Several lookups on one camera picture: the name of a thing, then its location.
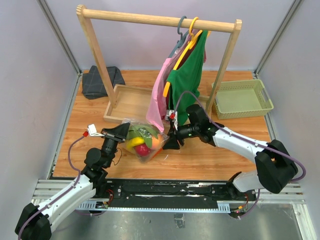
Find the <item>clear zip top bag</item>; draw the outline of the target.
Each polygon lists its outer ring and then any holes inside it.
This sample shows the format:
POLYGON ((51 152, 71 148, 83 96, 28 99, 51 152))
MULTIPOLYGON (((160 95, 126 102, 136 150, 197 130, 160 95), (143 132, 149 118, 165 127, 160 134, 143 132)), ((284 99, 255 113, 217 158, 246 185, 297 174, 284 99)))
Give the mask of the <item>clear zip top bag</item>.
POLYGON ((162 149, 169 137, 147 121, 124 118, 123 124, 129 124, 124 149, 134 154, 142 163, 151 160, 162 149))

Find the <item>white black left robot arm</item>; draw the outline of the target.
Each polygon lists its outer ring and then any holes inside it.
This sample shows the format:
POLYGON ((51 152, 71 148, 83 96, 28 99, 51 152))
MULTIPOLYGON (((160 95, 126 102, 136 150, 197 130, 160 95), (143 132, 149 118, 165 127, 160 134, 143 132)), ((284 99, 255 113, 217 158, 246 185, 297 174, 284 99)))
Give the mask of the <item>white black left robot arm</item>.
POLYGON ((49 240, 53 232, 83 202, 92 197, 101 198, 107 193, 107 171, 117 152, 117 146, 128 135, 130 123, 122 123, 114 128, 104 128, 97 132, 90 124, 79 138, 103 139, 101 148, 91 148, 85 157, 85 167, 77 171, 76 178, 66 187, 46 201, 35 205, 27 204, 19 217, 14 232, 19 240, 49 240))

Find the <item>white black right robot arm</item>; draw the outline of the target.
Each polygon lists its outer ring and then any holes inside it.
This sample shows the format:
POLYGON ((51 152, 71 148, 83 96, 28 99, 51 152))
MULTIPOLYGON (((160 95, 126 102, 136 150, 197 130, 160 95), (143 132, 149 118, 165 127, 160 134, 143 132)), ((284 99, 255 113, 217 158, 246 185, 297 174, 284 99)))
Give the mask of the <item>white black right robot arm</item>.
POLYGON ((203 143, 232 151, 255 164, 250 172, 237 172, 226 183, 225 191, 232 200, 240 199, 251 190, 266 189, 278 194, 291 182, 298 168, 282 142, 256 140, 231 131, 210 119, 198 104, 186 109, 188 124, 178 124, 178 113, 167 110, 165 119, 170 123, 165 150, 178 150, 185 139, 199 138, 203 143))

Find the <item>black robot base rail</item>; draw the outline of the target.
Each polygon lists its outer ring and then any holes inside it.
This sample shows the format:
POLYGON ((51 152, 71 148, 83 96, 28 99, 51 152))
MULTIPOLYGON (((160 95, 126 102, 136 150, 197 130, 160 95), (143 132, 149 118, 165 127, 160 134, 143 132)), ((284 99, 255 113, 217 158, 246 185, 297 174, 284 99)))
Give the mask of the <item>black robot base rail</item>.
POLYGON ((110 207, 120 209, 217 209, 219 201, 255 201, 254 190, 237 192, 226 181, 109 179, 93 199, 96 209, 111 197, 110 207))

